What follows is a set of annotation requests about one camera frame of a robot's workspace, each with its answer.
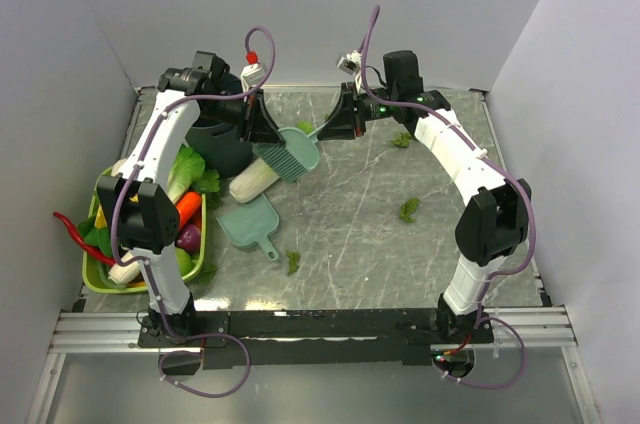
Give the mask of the teal hand brush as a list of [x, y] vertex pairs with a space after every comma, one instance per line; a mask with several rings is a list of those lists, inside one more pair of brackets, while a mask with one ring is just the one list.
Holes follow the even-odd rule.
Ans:
[[316, 168], [320, 161], [317, 147], [321, 128], [305, 133], [298, 127], [283, 127], [283, 145], [256, 143], [254, 154], [262, 159], [286, 183], [293, 183]]

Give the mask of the long green napa cabbage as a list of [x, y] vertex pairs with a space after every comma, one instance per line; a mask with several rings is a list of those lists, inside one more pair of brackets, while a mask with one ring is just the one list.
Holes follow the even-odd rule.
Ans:
[[278, 174], [261, 158], [254, 160], [229, 184], [230, 195], [240, 204], [247, 203], [279, 180]]

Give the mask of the teal dustpan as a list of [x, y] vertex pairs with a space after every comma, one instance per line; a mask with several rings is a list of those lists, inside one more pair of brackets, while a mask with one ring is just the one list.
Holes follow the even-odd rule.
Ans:
[[278, 230], [280, 218], [264, 193], [239, 204], [236, 209], [216, 220], [236, 248], [249, 250], [258, 246], [270, 261], [279, 259], [279, 252], [270, 237]]

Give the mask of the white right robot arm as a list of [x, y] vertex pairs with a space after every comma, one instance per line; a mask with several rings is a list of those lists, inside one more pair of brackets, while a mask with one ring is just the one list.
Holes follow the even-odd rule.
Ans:
[[494, 169], [443, 94], [424, 89], [414, 52], [387, 53], [383, 64], [380, 87], [366, 90], [361, 53], [354, 50], [339, 57], [338, 68], [353, 80], [342, 84], [340, 97], [316, 136], [321, 141], [355, 139], [365, 133], [367, 122], [393, 118], [450, 177], [464, 210], [455, 228], [459, 260], [439, 297], [436, 327], [444, 340], [459, 342], [480, 316], [492, 278], [527, 237], [525, 201], [531, 191], [524, 180], [510, 182]]

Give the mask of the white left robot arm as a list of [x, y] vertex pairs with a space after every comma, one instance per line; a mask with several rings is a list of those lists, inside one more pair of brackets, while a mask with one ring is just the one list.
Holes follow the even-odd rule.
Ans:
[[100, 178], [96, 186], [116, 265], [139, 267], [149, 293], [151, 324], [176, 346], [206, 336], [179, 272], [175, 254], [179, 212], [168, 191], [169, 174], [186, 135], [208, 107], [211, 119], [234, 127], [241, 141], [283, 141], [260, 90], [273, 66], [261, 63], [253, 51], [246, 59], [239, 94], [227, 78], [228, 65], [213, 53], [197, 53], [190, 67], [167, 69], [157, 85], [152, 116], [133, 152], [116, 175]]

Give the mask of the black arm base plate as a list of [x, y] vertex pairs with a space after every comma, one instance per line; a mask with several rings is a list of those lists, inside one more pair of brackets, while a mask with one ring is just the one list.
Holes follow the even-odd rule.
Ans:
[[491, 344], [489, 324], [474, 317], [448, 319], [434, 308], [198, 311], [198, 330], [209, 339], [179, 339], [161, 328], [158, 317], [143, 319], [138, 346], [167, 353], [203, 352], [206, 370], [254, 366], [400, 362], [429, 366], [431, 353], [469, 339]]

